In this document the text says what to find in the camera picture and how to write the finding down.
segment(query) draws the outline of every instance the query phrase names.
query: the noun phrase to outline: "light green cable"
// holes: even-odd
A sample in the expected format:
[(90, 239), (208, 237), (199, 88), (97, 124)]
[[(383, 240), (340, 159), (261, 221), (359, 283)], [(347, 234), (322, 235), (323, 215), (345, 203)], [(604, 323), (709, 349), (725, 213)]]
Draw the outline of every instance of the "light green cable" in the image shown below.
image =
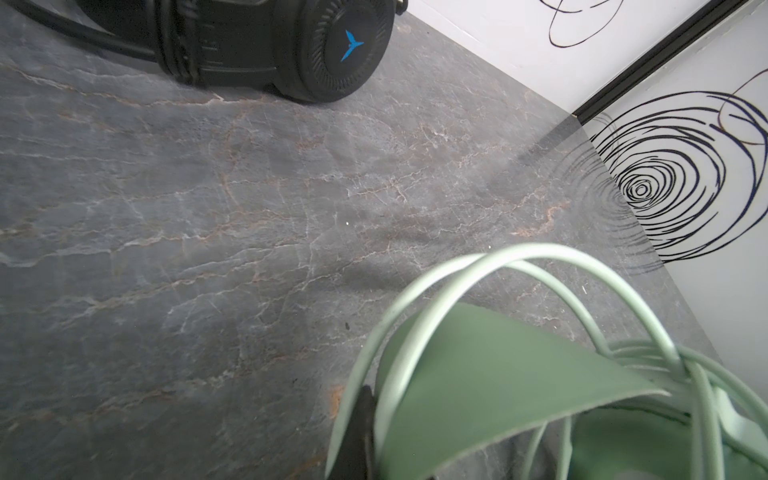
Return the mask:
[(471, 266), (468, 266), (461, 275), (458, 275), (448, 285), (443, 287), (437, 297), (419, 315), (392, 363), (379, 395), (373, 425), (375, 458), (380, 458), (392, 417), (395, 415), (397, 406), (405, 394), (424, 348), (426, 348), (429, 339), (443, 317), (469, 288), (490, 272), (508, 263), (532, 258), (552, 258), (573, 263), (611, 286), (643, 323), (648, 334), (657, 344), (662, 356), (667, 361), (668, 368), (673, 375), (677, 378), (685, 377), (682, 360), (675, 349), (675, 345), (653, 310), (650, 309), (642, 297), (624, 279), (608, 266), (586, 253), (562, 245), (523, 243), (507, 247), (495, 253), (490, 253), (486, 257), (474, 262)]
[(701, 422), (701, 453), (703, 454), (704, 478), (708, 480), (725, 479), (725, 462), (723, 460), (723, 439), (720, 434), (720, 420), (717, 418), (714, 393), (707, 373), (696, 362), (685, 361), (694, 383), (694, 391), (699, 406), (695, 422)]
[(622, 366), (635, 366), (641, 368), (666, 369), (667, 363), (661, 358), (647, 358), (641, 356), (629, 356), (616, 358), (616, 362)]
[(349, 378), (346, 381), (341, 402), (339, 403), (339, 411), (336, 414), (336, 421), (333, 423), (333, 430), (331, 430), (331, 439), (328, 445), (328, 459), (326, 460), (326, 478), (330, 475), (331, 470), (333, 469), (333, 464), (339, 454), (339, 448), (341, 447), (341, 441), (344, 438), (344, 432), (346, 432), (346, 427), (352, 416), (352, 410), (357, 401), (357, 395), (359, 394), (360, 388), (362, 387), (363, 382), (366, 381), (368, 369), (371, 367), (373, 359), (375, 359), (376, 353), (379, 351), (379, 347), (384, 342), (392, 325), (400, 317), (402, 312), (408, 308), (408, 305), (419, 298), (422, 293), (434, 283), (440, 281), (451, 273), (465, 268), (481, 257), (483, 257), (483, 253), (465, 255), (441, 263), (438, 266), (434, 266), (419, 278), (412, 281), (406, 289), (395, 298), (389, 308), (385, 310), (381, 321), (368, 335), (365, 345), (357, 355), (357, 360), (352, 367), (352, 372), (349, 374)]
[(571, 456), (574, 448), (571, 443), (571, 434), (573, 432), (573, 417), (567, 416), (563, 419), (563, 431), (560, 437), (560, 455), (558, 455), (558, 470), (555, 478), (557, 480), (568, 480), (568, 470), (571, 468)]
[(523, 458), (523, 469), (521, 473), (522, 480), (529, 480), (531, 477), (531, 470), (533, 469), (533, 461), (536, 458), (536, 451), (538, 445), (541, 443), (541, 437), (544, 436), (544, 431), (547, 429), (548, 423), (538, 427), (531, 437), (531, 441), (528, 442), (528, 449), (525, 450), (525, 457)]
[(648, 347), (648, 346), (625, 346), (620, 349), (614, 349), (613, 354), (616, 356), (619, 356), (619, 353), (621, 356), (631, 357), (631, 356), (651, 356), (654, 358), (660, 358), (659, 357), (659, 350), (655, 347)]
[[(346, 427), (349, 424), (349, 418), (352, 415), (352, 410), (355, 401), (357, 400), (360, 387), (362, 387), (363, 382), (365, 382), (368, 369), (373, 363), (376, 353), (379, 351), (379, 348), (384, 342), (387, 332), (391, 330), (392, 325), (394, 325), (400, 315), (402, 315), (402, 312), (433, 284), (451, 273), (467, 267), (486, 255), (486, 253), (464, 255), (463, 257), (456, 257), (453, 260), (449, 260), (433, 267), (428, 272), (422, 274), (418, 279), (411, 282), (384, 312), (381, 321), (368, 335), (368, 339), (358, 354), (352, 372), (347, 379), (344, 393), (342, 394), (341, 402), (339, 403), (339, 411), (336, 416), (336, 421), (334, 422), (333, 430), (331, 431), (328, 459), (326, 461), (326, 477), (330, 475), (333, 463), (336, 461), (336, 457), (339, 454), (341, 441), (343, 440)], [(576, 317), (587, 330), (587, 334), (590, 336), (598, 353), (608, 358), (613, 358), (607, 340), (600, 331), (600, 327), (596, 324), (592, 315), (587, 310), (587, 307), (585, 307), (578, 297), (560, 280), (546, 270), (525, 261), (511, 262), (507, 264), (506, 267), (527, 273), (551, 288), (563, 299), (568, 307), (574, 311)]]
[(556, 276), (552, 275), (547, 270), (524, 260), (507, 264), (507, 266), (533, 276), (536, 280), (541, 281), (555, 292), (565, 304), (573, 310), (573, 313), (581, 321), (581, 325), (587, 330), (587, 334), (594, 344), (594, 349), (604, 357), (609, 359), (614, 358), (614, 354), (608, 347), (608, 341), (605, 339), (605, 336), (603, 336), (603, 333), (598, 324), (594, 321), (594, 318), (592, 318), (592, 314), (589, 313), (587, 307), (578, 299), (576, 294), (565, 286), (564, 283), (558, 280)]
[(690, 410), (690, 480), (704, 480), (703, 439), (701, 438), (701, 401), (692, 399)]
[[(658, 354), (658, 349), (656, 349), (654, 344), (643, 339), (619, 340), (611, 342), (609, 346), (617, 358), (621, 358), (626, 349), (635, 347), (645, 347), (647, 348), (647, 353)], [(742, 382), (718, 362), (702, 353), (698, 353), (696, 350), (682, 345), (678, 345), (677, 350), (684, 359), (701, 365), (707, 371), (707, 375), (713, 383), (728, 392), (728, 396), (746, 411), (748, 416), (768, 437), (768, 406), (746, 383)]]

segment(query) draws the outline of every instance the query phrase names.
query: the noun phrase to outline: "black trim strip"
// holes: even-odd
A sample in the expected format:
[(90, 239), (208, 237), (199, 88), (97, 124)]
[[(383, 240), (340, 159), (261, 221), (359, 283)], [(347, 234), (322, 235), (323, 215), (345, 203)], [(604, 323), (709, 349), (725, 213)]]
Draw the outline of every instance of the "black trim strip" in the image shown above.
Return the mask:
[(608, 82), (577, 108), (573, 115), (582, 125), (586, 124), (746, 2), (747, 0), (711, 0)]

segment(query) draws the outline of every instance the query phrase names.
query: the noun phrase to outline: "black swirl pattern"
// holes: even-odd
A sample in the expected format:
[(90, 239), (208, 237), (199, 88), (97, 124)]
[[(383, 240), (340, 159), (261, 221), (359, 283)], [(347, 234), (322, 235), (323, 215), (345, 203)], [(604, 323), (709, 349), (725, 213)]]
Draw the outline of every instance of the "black swirl pattern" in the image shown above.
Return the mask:
[(554, 10), (549, 43), (558, 48), (580, 45), (616, 17), (624, 0), (539, 0)]
[(585, 140), (569, 151), (554, 176), (567, 182), (566, 194), (571, 202), (580, 206), (593, 225), (604, 230), (604, 243), (597, 247), (621, 245), (624, 263), (613, 268), (633, 276), (659, 270), (664, 265), (592, 143)]
[(665, 263), (717, 251), (768, 213), (768, 121), (735, 94), (655, 98), (591, 139)]

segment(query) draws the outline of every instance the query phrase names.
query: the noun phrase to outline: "white wall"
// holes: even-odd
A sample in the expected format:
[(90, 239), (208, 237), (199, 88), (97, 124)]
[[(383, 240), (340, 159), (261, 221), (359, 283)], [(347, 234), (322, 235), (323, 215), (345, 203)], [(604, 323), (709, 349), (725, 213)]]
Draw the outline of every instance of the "white wall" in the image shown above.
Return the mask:
[(706, 1), (411, 0), (409, 12), (572, 112)]
[(726, 367), (768, 400), (766, 116), (752, 0), (585, 129)]

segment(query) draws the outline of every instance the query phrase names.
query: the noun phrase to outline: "headphone ear cup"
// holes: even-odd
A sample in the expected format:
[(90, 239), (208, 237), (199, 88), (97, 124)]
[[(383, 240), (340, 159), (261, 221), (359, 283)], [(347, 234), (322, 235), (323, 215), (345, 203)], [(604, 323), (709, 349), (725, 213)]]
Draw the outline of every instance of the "headphone ear cup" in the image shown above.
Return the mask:
[(394, 0), (280, 0), (273, 16), (277, 88), (330, 102), (360, 88), (381, 61)]
[(176, 81), (190, 83), (192, 75), (178, 40), (175, 0), (146, 0), (144, 6), (157, 63)]
[(274, 61), (277, 66), (275, 86), (280, 93), (291, 98), (317, 101), (304, 87), (299, 75), (296, 57), (301, 42), (299, 17), (302, 15), (304, 0), (277, 0), (272, 16), (272, 38)]

